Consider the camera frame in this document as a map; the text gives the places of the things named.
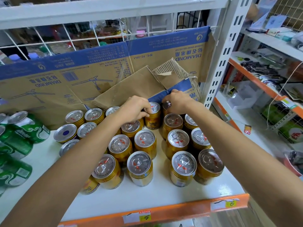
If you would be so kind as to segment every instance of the person's left hand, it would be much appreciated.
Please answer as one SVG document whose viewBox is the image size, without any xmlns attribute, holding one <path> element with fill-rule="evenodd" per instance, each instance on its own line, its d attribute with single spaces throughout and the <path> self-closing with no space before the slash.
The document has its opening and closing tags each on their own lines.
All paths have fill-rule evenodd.
<svg viewBox="0 0 303 227">
<path fill-rule="evenodd" d="M 146 98 L 139 96 L 129 97 L 128 100 L 117 110 L 117 114 L 123 123 L 134 122 L 143 117 L 149 117 L 152 113 L 151 105 Z"/>
</svg>

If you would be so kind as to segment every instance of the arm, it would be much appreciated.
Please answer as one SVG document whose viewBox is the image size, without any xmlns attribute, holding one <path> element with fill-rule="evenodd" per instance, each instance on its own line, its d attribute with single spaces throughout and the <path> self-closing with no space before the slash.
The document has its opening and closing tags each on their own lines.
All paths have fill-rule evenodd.
<svg viewBox="0 0 303 227">
<path fill-rule="evenodd" d="M 182 91 L 163 99 L 169 112 L 188 114 L 207 136 L 225 166 L 277 226 L 300 226 L 303 182 L 249 138 Z"/>
<path fill-rule="evenodd" d="M 149 116 L 147 99 L 133 96 L 56 161 L 24 194 L 2 222 L 5 226 L 57 226 L 117 130 L 126 122 Z"/>
</svg>

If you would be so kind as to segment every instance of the hand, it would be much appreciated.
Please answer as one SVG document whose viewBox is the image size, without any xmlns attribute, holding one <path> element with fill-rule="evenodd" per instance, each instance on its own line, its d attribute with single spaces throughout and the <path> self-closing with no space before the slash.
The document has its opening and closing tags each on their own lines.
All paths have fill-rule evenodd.
<svg viewBox="0 0 303 227">
<path fill-rule="evenodd" d="M 178 115 L 187 114 L 188 105 L 191 103 L 197 103 L 188 94 L 176 89 L 173 89 L 169 95 L 165 96 L 162 103 L 165 103 L 166 101 L 170 101 L 172 104 L 172 106 L 168 108 L 168 112 Z"/>
<path fill-rule="evenodd" d="M 128 100 L 117 110 L 123 123 L 134 122 L 143 117 L 149 117 L 152 113 L 151 105 L 146 98 L 139 96 L 129 97 Z"/>
</svg>

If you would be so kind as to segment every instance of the shelf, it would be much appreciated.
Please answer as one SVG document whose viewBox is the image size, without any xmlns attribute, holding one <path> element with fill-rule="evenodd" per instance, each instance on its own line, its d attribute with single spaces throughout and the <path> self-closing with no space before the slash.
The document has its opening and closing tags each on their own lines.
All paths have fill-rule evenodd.
<svg viewBox="0 0 303 227">
<path fill-rule="evenodd" d="M 99 187 L 92 194 L 78 194 L 63 216 L 62 224 L 122 226 L 123 215 L 140 210 L 151 210 L 152 221 L 185 219 L 209 213 L 210 203 L 222 199 L 237 198 L 237 208 L 247 206 L 249 195 L 227 168 L 207 186 L 195 180 L 183 188 L 173 185 L 169 179 L 169 160 L 162 151 L 166 143 L 159 130 L 154 133 L 157 156 L 153 160 L 154 178 L 148 186 L 138 187 L 125 175 L 116 189 Z M 54 131 L 46 141 L 34 145 L 32 152 L 23 159 L 32 165 L 32 175 L 23 185 L 4 192 L 0 198 L 0 223 L 30 186 L 59 158 L 61 145 L 53 140 L 53 134 Z"/>
<path fill-rule="evenodd" d="M 263 44 L 266 44 L 266 45 L 282 52 L 282 53 L 285 53 L 286 55 L 289 55 L 293 58 L 303 61 L 303 52 L 301 52 L 298 49 L 295 49 L 293 46 L 289 45 L 288 43 L 286 43 L 283 40 L 280 40 L 273 36 L 269 36 L 267 34 L 248 32 L 247 30 L 242 30 L 241 32 L 243 34 L 249 36 L 250 38 L 253 38 Z"/>
<path fill-rule="evenodd" d="M 225 8 L 229 0 L 82 0 L 0 8 L 0 30 Z"/>
<path fill-rule="evenodd" d="M 275 99 L 276 101 L 281 101 L 284 105 L 291 108 L 293 112 L 303 118 L 303 106 L 301 104 L 292 102 L 287 96 L 279 95 L 276 89 L 262 83 L 257 77 L 247 71 L 246 68 L 241 66 L 241 62 L 243 61 L 239 61 L 237 57 L 249 58 L 252 61 L 257 61 L 254 57 L 247 55 L 243 52 L 232 52 L 229 58 L 229 63 L 239 72 L 241 72 L 244 76 L 246 76 L 249 80 L 254 82 L 264 92 L 266 92 L 267 95 L 269 95 L 271 98 Z"/>
<path fill-rule="evenodd" d="M 283 157 L 283 152 L 289 152 L 290 147 L 283 139 L 270 129 L 267 129 L 266 121 L 253 109 L 231 109 L 226 97 L 221 91 L 217 92 L 213 106 L 220 116 L 238 131 L 241 131 L 251 141 L 258 144 L 267 153 L 275 157 Z M 252 126 L 251 134 L 244 133 L 244 126 Z"/>
</svg>

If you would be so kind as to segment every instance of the silver can lid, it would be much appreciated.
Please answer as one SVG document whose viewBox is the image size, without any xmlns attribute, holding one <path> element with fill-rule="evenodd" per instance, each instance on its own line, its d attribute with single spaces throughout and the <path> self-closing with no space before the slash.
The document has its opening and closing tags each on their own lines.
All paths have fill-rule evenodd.
<svg viewBox="0 0 303 227">
<path fill-rule="evenodd" d="M 59 150 L 59 156 L 62 157 L 69 149 L 71 149 L 77 142 L 79 142 L 78 139 L 72 139 L 70 141 L 67 141 L 64 143 L 60 150 Z"/>
<path fill-rule="evenodd" d="M 138 130 L 140 127 L 140 122 L 138 120 L 136 120 L 135 122 L 127 122 L 127 123 L 124 123 L 121 127 L 121 129 L 124 131 L 124 132 L 134 132 L 136 130 Z"/>
<path fill-rule="evenodd" d="M 170 127 L 178 127 L 181 126 L 181 124 L 183 123 L 183 119 L 180 115 L 170 113 L 165 115 L 164 123 L 165 125 Z"/>
<path fill-rule="evenodd" d="M 57 142 L 63 142 L 71 137 L 77 132 L 77 126 L 74 124 L 65 124 L 59 127 L 54 133 L 54 140 Z"/>
<path fill-rule="evenodd" d="M 209 146 L 210 142 L 208 141 L 207 137 L 202 133 L 199 127 L 193 129 L 191 131 L 191 139 L 198 145 L 201 146 Z"/>
<path fill-rule="evenodd" d="M 151 113 L 155 114 L 160 110 L 160 104 L 156 103 L 156 102 L 149 102 L 151 105 Z"/>
<path fill-rule="evenodd" d="M 77 135 L 84 138 L 88 133 L 91 132 L 97 125 L 94 122 L 86 122 L 78 128 Z"/>
<path fill-rule="evenodd" d="M 100 108 L 93 108 L 88 110 L 85 115 L 84 118 L 87 121 L 93 121 L 96 120 L 97 118 L 99 118 L 102 115 L 103 111 Z"/>
<path fill-rule="evenodd" d="M 83 111 L 75 110 L 65 116 L 65 122 L 77 122 L 83 117 Z"/>
<path fill-rule="evenodd" d="M 170 107 L 172 106 L 171 102 L 170 101 L 166 101 L 163 103 L 162 107 L 164 110 L 167 110 L 169 109 Z"/>
<path fill-rule="evenodd" d="M 152 164 L 152 160 L 148 153 L 144 151 L 136 151 L 129 156 L 127 160 L 127 169 L 134 175 L 145 174 Z"/>
<path fill-rule="evenodd" d="M 197 161 L 187 151 L 178 151 L 172 157 L 173 169 L 182 176 L 190 176 L 196 172 Z"/>
<path fill-rule="evenodd" d="M 27 115 L 28 115 L 27 111 L 17 112 L 9 118 L 8 123 L 20 122 L 21 120 L 24 120 L 27 117 Z"/>
<path fill-rule="evenodd" d="M 99 161 L 97 168 L 93 171 L 94 178 L 103 179 L 108 177 L 116 166 L 115 158 L 110 154 L 104 154 Z"/>
<path fill-rule="evenodd" d="M 149 147 L 154 144 L 154 141 L 156 140 L 156 136 L 151 130 L 141 130 L 138 131 L 137 134 L 134 137 L 134 142 L 139 147 Z"/>
<path fill-rule="evenodd" d="M 224 169 L 224 164 L 212 149 L 204 149 L 199 153 L 198 161 L 209 172 L 219 173 Z"/>
<path fill-rule="evenodd" d="M 119 154 L 129 147 L 130 140 L 126 135 L 116 135 L 112 138 L 108 145 L 110 152 Z"/>
<path fill-rule="evenodd" d="M 112 114 L 113 112 L 115 112 L 118 109 L 119 109 L 118 106 L 108 108 L 107 111 L 105 112 L 105 115 L 108 116 L 108 115 Z"/>
<path fill-rule="evenodd" d="M 5 132 L 5 126 L 0 126 L 0 136 Z"/>
<path fill-rule="evenodd" d="M 189 143 L 189 136 L 183 130 L 174 129 L 169 132 L 167 140 L 174 147 L 184 147 Z"/>
<path fill-rule="evenodd" d="M 0 122 L 6 118 L 6 114 L 0 113 Z"/>
<path fill-rule="evenodd" d="M 197 126 L 195 121 L 188 114 L 185 115 L 185 121 L 188 122 L 192 126 Z"/>
</svg>

